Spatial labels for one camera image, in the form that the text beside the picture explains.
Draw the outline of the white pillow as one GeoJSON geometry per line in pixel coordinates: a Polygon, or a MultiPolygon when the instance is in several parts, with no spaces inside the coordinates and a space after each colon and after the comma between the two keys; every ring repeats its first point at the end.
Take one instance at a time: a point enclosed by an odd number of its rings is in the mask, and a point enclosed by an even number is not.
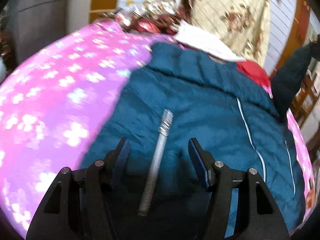
{"type": "Polygon", "coordinates": [[[214,34],[209,33],[200,27],[188,24],[184,20],[181,20],[180,26],[174,38],[177,42],[183,45],[198,49],[224,61],[246,61],[244,57],[240,57],[233,53],[231,49],[214,34]]]}

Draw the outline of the teal padded jacket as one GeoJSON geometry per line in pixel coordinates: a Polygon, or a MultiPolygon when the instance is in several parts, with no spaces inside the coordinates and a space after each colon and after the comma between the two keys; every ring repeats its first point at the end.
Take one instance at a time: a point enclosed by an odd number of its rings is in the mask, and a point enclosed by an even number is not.
{"type": "Polygon", "coordinates": [[[156,43],[152,59],[132,72],[114,113],[85,154],[86,168],[131,144],[112,199],[120,239],[195,237],[210,194],[201,186],[188,154],[196,138],[213,157],[235,170],[255,168],[265,179],[289,230],[305,214],[304,178],[287,119],[260,85],[234,62],[156,43]]]}

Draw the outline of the brown patterned blanket pile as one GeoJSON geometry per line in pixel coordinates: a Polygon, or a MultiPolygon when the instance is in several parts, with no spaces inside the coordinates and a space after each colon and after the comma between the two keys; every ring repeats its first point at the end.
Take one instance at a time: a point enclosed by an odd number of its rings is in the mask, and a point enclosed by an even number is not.
{"type": "Polygon", "coordinates": [[[181,20],[189,21],[190,14],[185,0],[146,0],[120,9],[115,20],[127,32],[175,35],[181,20]]]}

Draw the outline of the cream floral quilt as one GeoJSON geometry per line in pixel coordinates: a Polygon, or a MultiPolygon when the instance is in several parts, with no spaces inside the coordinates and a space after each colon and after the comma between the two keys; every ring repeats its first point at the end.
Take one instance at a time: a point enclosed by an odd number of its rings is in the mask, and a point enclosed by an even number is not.
{"type": "Polygon", "coordinates": [[[269,0],[185,0],[188,24],[214,34],[233,53],[263,66],[270,34],[269,0]]]}

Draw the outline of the red cushion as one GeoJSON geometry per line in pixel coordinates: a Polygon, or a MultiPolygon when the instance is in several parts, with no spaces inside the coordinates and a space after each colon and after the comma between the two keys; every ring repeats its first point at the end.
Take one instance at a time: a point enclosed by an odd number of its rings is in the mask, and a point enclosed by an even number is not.
{"type": "Polygon", "coordinates": [[[268,74],[263,68],[253,61],[242,61],[236,63],[238,71],[245,74],[248,78],[253,80],[256,84],[264,87],[270,87],[271,82],[268,74]]]}

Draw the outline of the grey refrigerator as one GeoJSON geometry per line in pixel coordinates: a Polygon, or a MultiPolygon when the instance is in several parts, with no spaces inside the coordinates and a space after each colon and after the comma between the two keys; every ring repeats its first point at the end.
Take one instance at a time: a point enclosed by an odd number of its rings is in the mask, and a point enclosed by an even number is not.
{"type": "Polygon", "coordinates": [[[91,0],[9,0],[6,29],[18,63],[89,23],[91,0]]]}

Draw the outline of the pink floral bed sheet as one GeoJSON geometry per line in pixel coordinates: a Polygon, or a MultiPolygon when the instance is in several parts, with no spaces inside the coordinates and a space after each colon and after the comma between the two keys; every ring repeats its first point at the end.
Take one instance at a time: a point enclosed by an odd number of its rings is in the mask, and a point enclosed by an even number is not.
{"type": "Polygon", "coordinates": [[[90,24],[24,61],[1,85],[1,212],[25,237],[58,169],[75,167],[131,72],[168,35],[90,24]]]}

